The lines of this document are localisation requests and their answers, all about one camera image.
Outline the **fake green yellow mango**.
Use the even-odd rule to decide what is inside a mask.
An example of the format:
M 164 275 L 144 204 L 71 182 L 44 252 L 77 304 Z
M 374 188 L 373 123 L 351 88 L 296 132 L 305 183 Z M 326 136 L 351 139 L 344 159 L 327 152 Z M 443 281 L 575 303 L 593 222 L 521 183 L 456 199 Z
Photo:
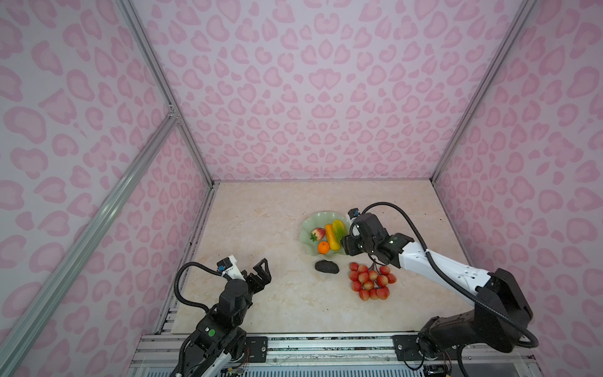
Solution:
M 343 221 L 338 219 L 334 220 L 331 226 L 334 237 L 336 238 L 337 242 L 340 242 L 347 235 L 348 227 Z

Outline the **fake yellow banana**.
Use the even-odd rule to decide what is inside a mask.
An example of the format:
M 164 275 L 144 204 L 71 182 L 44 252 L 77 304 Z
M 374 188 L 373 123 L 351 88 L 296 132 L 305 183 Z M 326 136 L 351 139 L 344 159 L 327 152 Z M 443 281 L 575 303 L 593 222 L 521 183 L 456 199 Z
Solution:
M 337 242 L 336 238 L 334 237 L 331 224 L 327 224 L 325 226 L 325 230 L 327 242 L 331 245 L 331 251 L 339 251 L 341 249 L 341 245 L 339 242 Z

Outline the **small fake orange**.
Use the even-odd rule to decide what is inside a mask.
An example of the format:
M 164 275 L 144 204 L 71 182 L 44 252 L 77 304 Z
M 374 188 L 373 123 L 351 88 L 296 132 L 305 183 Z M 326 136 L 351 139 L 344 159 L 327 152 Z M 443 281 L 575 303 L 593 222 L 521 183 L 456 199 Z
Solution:
M 328 254 L 331 251 L 331 245 L 326 241 L 321 241 L 317 246 L 317 251 L 320 254 Z

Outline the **fake red grape bunch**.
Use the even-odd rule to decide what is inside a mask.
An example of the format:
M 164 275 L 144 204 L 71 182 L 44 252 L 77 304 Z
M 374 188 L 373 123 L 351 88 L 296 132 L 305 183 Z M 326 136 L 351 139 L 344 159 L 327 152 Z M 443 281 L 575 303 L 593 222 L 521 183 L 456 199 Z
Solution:
M 368 266 L 357 262 L 349 264 L 348 278 L 352 291 L 363 301 L 387 300 L 391 295 L 390 286 L 397 282 L 388 266 Z

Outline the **fake dark avocado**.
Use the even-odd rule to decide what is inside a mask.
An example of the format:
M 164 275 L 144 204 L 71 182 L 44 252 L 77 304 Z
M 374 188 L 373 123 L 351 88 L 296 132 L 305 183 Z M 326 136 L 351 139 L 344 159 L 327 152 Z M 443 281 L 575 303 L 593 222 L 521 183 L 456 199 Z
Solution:
M 338 274 L 340 272 L 339 266 L 336 263 L 328 260 L 320 260 L 315 263 L 314 267 L 315 270 L 320 273 Z

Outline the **fake red strawberry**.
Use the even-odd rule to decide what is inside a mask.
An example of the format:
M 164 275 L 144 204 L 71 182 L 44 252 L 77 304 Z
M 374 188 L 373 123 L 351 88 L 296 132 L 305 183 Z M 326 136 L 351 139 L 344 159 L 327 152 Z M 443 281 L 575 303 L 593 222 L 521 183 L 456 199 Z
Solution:
M 310 233 L 310 240 L 312 242 L 321 242 L 326 237 L 326 230 L 324 228 L 315 228 Z

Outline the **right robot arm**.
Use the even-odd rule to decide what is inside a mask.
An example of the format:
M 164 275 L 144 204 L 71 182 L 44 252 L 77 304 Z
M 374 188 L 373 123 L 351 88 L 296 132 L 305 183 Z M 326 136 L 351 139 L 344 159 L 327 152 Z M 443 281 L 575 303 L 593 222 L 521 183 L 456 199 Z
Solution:
M 528 329 L 533 312 L 514 275 L 474 268 L 430 250 L 421 235 L 389 233 L 368 211 L 349 211 L 350 230 L 343 237 L 349 256 L 367 254 L 384 267 L 423 276 L 455 292 L 473 309 L 450 317 L 432 317 L 417 334 L 416 347 L 433 359 L 452 347 L 485 344 L 501 353 L 540 345 Z

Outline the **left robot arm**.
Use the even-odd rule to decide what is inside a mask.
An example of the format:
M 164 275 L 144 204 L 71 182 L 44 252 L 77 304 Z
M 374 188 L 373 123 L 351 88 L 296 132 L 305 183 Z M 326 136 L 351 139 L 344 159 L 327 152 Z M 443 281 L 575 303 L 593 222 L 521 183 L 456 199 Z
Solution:
M 195 267 L 226 280 L 218 302 L 212 307 L 186 299 L 180 290 L 180 280 L 187 269 Z M 249 336 L 241 328 L 253 297 L 272 281 L 267 259 L 262 259 L 248 273 L 240 270 L 234 256 L 229 256 L 209 268 L 199 262 L 187 262 L 174 278 L 177 301 L 202 309 L 203 318 L 180 346 L 177 365 L 172 376 L 241 376 L 250 363 L 264 363 L 268 338 Z

